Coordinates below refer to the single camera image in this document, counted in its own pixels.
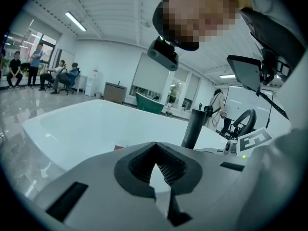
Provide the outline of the brown sink cabinet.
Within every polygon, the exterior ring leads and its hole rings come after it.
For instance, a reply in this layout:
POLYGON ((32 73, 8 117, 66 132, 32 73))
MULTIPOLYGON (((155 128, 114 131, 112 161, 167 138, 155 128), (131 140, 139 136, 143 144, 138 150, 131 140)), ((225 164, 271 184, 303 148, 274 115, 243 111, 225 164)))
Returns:
POLYGON ((125 101, 126 92, 126 87, 106 82, 104 87, 103 99, 110 102, 123 104, 125 101))

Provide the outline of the white water dispenser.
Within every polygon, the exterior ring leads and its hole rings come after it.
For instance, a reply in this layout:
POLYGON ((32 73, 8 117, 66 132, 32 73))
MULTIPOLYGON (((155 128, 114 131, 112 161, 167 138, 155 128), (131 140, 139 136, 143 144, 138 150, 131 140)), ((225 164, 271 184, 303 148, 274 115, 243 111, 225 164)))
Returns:
POLYGON ((96 93, 98 88, 98 75, 99 69, 98 66, 94 67, 93 70, 88 74, 85 95, 92 97, 96 93))

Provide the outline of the black office chair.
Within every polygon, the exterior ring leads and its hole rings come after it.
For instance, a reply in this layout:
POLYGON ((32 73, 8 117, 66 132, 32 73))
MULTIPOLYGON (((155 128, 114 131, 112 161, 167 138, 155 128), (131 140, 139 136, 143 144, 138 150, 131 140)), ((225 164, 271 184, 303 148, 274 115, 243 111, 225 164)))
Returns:
POLYGON ((64 64, 63 67, 59 72, 55 72, 55 77, 52 76, 50 73, 50 77, 48 79, 48 83, 45 85, 45 90, 51 89, 53 87, 53 80, 58 77, 64 70, 66 70, 66 65, 64 64))
POLYGON ((257 115, 254 109, 246 110, 244 113, 242 113, 238 119, 235 120, 233 123, 233 126, 235 127, 234 131, 227 130, 227 133, 230 135, 229 137, 231 139, 237 139, 238 137, 242 135, 246 135, 250 132, 252 132, 254 125, 256 123, 257 115), (242 121, 244 121, 246 118, 249 118, 246 125, 243 125, 243 127, 239 128, 236 131, 236 128, 239 124, 241 124, 242 121))
POLYGON ((64 86, 58 89, 57 93, 65 91, 68 95, 70 92, 73 94, 73 86, 75 85, 76 79, 80 74, 80 70, 78 67, 72 68, 69 72, 65 72, 58 76, 59 83, 62 83, 64 86))

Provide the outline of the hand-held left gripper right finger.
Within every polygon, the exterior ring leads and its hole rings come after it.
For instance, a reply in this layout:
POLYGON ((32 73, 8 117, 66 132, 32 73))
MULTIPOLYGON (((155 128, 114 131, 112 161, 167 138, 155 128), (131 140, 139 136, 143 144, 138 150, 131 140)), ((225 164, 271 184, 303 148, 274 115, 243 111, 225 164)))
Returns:
POLYGON ((156 200, 164 220, 156 231, 243 231, 233 184, 244 168, 236 158, 167 143, 156 144, 156 165, 169 191, 156 200))

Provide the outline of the person's grey shirt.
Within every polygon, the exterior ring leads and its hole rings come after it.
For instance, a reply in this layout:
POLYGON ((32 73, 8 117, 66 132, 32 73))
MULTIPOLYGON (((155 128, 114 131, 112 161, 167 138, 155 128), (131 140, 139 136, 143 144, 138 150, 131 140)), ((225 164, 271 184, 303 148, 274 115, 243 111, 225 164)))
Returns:
POLYGON ((278 99, 286 109, 292 129, 308 129, 308 42, 289 9, 281 0, 252 0, 242 17, 251 34, 273 50, 289 67, 278 99))

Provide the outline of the dark chest-mounted box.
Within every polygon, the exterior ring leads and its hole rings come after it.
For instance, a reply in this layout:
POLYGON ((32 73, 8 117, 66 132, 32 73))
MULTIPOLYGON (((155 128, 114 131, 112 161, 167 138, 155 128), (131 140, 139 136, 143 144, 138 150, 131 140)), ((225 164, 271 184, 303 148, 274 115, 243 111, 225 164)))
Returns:
POLYGON ((253 91, 259 97, 266 100, 283 117, 288 119, 286 112, 275 104, 261 90, 261 83, 264 83, 264 77, 260 75, 262 71, 261 61, 243 56, 229 55, 227 61, 235 74, 236 80, 247 90, 253 91))

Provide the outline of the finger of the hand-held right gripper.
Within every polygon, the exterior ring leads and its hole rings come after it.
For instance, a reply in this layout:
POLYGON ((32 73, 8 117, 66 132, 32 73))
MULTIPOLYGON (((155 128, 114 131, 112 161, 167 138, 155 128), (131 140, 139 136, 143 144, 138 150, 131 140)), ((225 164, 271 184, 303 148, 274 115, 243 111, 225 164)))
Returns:
POLYGON ((223 153, 223 150, 215 149, 215 148, 202 148, 202 149, 196 149, 196 151, 209 152, 209 153, 213 153, 213 154, 222 154, 223 153))

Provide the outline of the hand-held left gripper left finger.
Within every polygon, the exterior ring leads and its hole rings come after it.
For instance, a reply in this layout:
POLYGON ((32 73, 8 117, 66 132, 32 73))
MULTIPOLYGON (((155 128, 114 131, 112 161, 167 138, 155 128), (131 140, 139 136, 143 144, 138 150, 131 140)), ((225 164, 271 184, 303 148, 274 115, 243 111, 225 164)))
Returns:
POLYGON ((93 156, 46 186, 34 202, 48 231, 170 231, 150 186, 154 143, 93 156))

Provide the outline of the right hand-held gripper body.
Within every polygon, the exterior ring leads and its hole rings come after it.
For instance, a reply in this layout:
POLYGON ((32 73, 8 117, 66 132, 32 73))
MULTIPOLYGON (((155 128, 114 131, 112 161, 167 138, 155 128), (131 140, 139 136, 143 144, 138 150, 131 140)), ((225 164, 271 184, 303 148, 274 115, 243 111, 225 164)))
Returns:
POLYGON ((237 140, 228 140, 223 154, 239 158, 249 158, 257 147, 269 145, 272 141, 273 136, 268 130, 260 128, 238 137, 237 140))

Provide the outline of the white bathtub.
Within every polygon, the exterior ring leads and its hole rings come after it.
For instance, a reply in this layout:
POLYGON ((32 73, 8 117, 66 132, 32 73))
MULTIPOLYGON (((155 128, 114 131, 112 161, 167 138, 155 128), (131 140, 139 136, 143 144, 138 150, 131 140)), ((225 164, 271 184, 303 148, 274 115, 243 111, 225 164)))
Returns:
POLYGON ((146 142, 180 145, 187 121, 92 100, 60 108, 23 123, 35 172, 44 184, 82 161, 118 147, 146 142))

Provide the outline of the grey roller blind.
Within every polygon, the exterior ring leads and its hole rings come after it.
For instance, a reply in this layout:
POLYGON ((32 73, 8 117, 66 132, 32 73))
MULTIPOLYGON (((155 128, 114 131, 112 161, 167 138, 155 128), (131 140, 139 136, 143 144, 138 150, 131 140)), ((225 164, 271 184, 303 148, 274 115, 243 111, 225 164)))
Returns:
POLYGON ((132 85, 162 94, 169 70, 142 53, 132 85))

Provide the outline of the white board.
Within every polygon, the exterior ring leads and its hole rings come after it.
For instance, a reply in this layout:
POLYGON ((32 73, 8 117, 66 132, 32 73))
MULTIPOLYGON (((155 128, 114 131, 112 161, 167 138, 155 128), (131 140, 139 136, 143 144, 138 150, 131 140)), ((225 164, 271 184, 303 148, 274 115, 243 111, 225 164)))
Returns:
POLYGON ((254 129, 266 127, 271 114, 271 104, 255 92, 244 87, 229 86, 226 96, 225 108, 226 118, 235 121, 248 109, 256 112, 256 123, 254 129))

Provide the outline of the green bathtub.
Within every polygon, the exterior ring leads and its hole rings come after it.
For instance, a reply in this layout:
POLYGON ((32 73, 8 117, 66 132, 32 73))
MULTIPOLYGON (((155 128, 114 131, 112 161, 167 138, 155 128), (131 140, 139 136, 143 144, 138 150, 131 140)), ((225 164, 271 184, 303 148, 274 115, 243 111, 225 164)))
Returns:
POLYGON ((147 98, 146 96, 140 94, 139 92, 136 92, 136 103, 137 107, 140 110, 158 115, 161 114, 164 108, 164 105, 162 103, 147 98))

